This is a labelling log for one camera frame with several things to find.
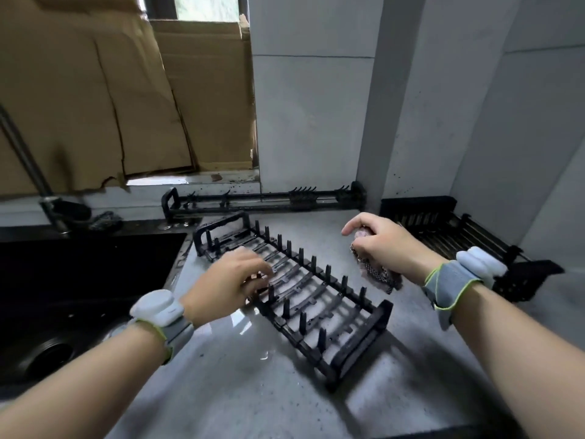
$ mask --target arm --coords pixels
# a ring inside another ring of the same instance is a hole
[[[372,214],[356,216],[342,234],[361,226],[375,235],[355,240],[360,255],[416,284],[447,262],[406,229]],[[583,351],[480,284],[460,297],[452,320],[530,437],[585,437]]]
[[[195,327],[227,316],[267,286],[270,266],[244,248],[225,254],[181,298]],[[162,337],[136,323],[35,385],[0,412],[3,438],[101,438],[165,361]]]

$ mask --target gray fabric strap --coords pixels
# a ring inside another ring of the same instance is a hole
[[[451,260],[438,268],[425,283],[422,289],[433,303],[443,331],[451,325],[451,313],[457,299],[469,284],[476,281],[481,279],[457,260]]]

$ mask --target countertop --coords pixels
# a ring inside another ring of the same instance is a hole
[[[442,332],[420,288],[386,295],[362,278],[340,235],[356,211],[252,215],[293,250],[394,303],[388,332],[328,393],[316,371],[253,308],[201,327],[161,367],[108,435],[122,438],[384,438],[477,424],[507,411],[458,333]],[[208,267],[191,249],[175,287],[185,293]]]

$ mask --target black drying rack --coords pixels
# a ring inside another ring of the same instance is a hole
[[[457,200],[448,195],[383,199],[380,215],[400,223],[447,259],[478,246],[501,261],[508,272],[496,279],[493,290],[510,302],[530,300],[548,276],[565,272],[551,260],[530,260],[521,248],[493,236],[469,214],[457,217],[455,205]]]
[[[242,220],[242,227],[229,234],[221,237],[212,237],[211,231],[223,227],[230,222]],[[269,261],[278,255],[284,257],[279,260],[273,268],[285,264],[288,260],[296,263],[288,271],[273,282],[263,293],[268,293],[268,298],[263,302],[260,296],[254,298],[253,303],[260,311],[262,316],[266,317],[290,341],[293,347],[299,350],[314,366],[325,376],[326,387],[333,391],[337,388],[340,381],[347,374],[353,364],[359,359],[364,351],[384,332],[392,311],[392,303],[384,300],[380,305],[375,307],[368,298],[366,298],[366,288],[362,287],[359,293],[347,286],[347,276],[343,276],[341,281],[331,275],[331,265],[327,265],[325,270],[317,266],[317,257],[312,256],[311,260],[304,257],[303,248],[298,252],[292,251],[291,241],[287,241],[286,246],[282,243],[282,236],[278,234],[276,238],[270,236],[268,227],[264,231],[260,230],[260,224],[255,221],[254,227],[250,225],[250,218],[246,212],[239,212],[235,215],[223,218],[219,221],[209,223],[199,227],[194,233],[195,249],[198,256],[205,256],[210,262],[215,262],[225,252],[234,250],[254,241],[259,244],[254,250],[259,252],[261,249],[272,247],[274,250],[264,257]],[[296,274],[306,271],[303,277],[286,291],[278,292],[278,289]],[[311,294],[303,301],[296,305],[291,305],[291,298],[300,293],[304,286],[316,277],[323,282],[312,291]],[[316,316],[307,320],[307,314],[304,311],[310,305],[314,305],[317,299],[323,295],[328,288],[333,289],[337,294],[328,302],[325,309]],[[353,303],[353,308],[334,331],[327,333],[326,329],[321,326],[321,322],[326,318],[333,316],[342,301],[345,299]],[[282,303],[282,314],[276,314],[274,307]],[[367,311],[370,315],[365,322],[359,325],[355,330],[351,325],[355,322],[362,310]],[[292,329],[288,321],[298,317],[298,330]],[[310,347],[305,342],[305,336],[319,327],[319,337],[316,347]],[[353,333],[353,335],[343,344],[339,345],[339,351],[333,356],[330,362],[324,359],[324,353],[334,342],[339,341],[343,332]]]
[[[181,196],[176,188],[165,192],[161,199],[165,219],[181,221],[200,215],[236,211],[313,211],[315,209],[362,209],[366,191],[358,181],[332,191],[317,191],[316,187],[295,188],[288,192],[259,194]]]

